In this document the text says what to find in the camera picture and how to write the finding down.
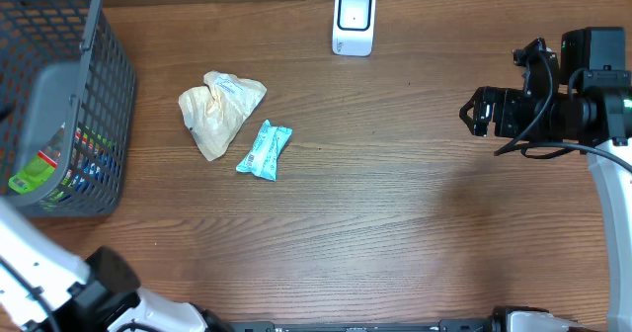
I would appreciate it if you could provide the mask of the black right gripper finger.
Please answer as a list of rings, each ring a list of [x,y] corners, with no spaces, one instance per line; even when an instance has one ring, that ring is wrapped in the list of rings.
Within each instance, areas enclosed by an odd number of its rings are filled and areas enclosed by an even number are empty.
[[[479,87],[472,97],[461,107],[461,114],[480,114],[486,111],[488,105],[492,103],[492,92],[490,87]]]
[[[472,135],[485,137],[488,134],[489,114],[486,107],[462,107],[459,118],[466,124]]]

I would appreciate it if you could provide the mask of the teal snack packet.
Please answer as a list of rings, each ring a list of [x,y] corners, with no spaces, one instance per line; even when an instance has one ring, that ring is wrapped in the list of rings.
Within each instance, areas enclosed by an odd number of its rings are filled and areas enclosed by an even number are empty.
[[[251,150],[236,166],[236,171],[275,181],[277,179],[278,157],[291,136],[291,128],[274,126],[269,120],[265,120],[259,129]]]

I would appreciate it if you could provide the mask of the beige snack bag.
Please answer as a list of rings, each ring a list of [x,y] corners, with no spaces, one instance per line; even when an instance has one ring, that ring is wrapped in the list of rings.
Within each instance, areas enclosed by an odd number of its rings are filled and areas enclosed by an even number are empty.
[[[193,87],[179,97],[185,127],[207,161],[225,154],[267,91],[259,81],[210,71],[203,76],[202,86]]]

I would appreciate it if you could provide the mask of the green candy bag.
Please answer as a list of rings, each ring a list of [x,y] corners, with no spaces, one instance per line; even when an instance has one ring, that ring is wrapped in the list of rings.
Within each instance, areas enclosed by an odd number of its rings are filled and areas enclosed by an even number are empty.
[[[23,195],[37,189],[48,180],[57,168],[63,148],[64,132],[63,124],[31,161],[9,179],[10,189]]]

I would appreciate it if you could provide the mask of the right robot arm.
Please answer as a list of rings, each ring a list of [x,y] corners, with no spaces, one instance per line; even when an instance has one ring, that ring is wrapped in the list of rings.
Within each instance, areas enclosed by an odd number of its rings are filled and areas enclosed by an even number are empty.
[[[631,73],[621,27],[588,27],[562,36],[555,53],[537,38],[513,51],[519,89],[478,88],[459,111],[475,136],[508,143],[497,155],[520,152],[551,160],[584,154],[602,209],[609,271],[610,331],[631,328]]]

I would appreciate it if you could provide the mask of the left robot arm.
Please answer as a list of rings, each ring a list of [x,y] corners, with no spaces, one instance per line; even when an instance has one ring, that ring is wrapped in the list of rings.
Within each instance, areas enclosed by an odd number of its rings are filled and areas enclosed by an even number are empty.
[[[1,305],[23,331],[229,331],[207,309],[144,288],[102,246],[72,254],[1,201]]]

